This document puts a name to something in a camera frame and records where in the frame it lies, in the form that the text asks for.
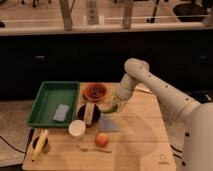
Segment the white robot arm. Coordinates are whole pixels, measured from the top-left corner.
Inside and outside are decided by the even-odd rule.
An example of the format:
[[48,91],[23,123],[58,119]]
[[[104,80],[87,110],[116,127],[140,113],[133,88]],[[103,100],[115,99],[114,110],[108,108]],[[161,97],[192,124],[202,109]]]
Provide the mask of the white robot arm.
[[213,102],[200,103],[149,71],[146,61],[128,59],[113,94],[113,104],[127,102],[139,83],[147,86],[186,124],[182,171],[213,171]]

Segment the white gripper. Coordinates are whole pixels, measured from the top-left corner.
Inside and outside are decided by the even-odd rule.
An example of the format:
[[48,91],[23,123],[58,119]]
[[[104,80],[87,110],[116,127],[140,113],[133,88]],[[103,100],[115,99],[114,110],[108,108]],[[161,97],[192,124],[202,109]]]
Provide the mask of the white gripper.
[[125,74],[111,97],[112,106],[116,107],[117,112],[120,112],[132,97],[135,87],[136,80]]

